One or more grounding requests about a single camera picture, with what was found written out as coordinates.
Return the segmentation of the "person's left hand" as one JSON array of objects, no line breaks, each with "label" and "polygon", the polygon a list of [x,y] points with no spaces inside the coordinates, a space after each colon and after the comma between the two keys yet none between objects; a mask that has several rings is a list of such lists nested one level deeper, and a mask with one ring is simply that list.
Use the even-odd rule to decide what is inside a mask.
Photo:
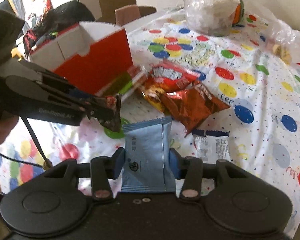
[{"label": "person's left hand", "polygon": [[0,120],[0,144],[8,137],[12,129],[15,128],[19,121],[18,116],[13,116],[4,120]]}]

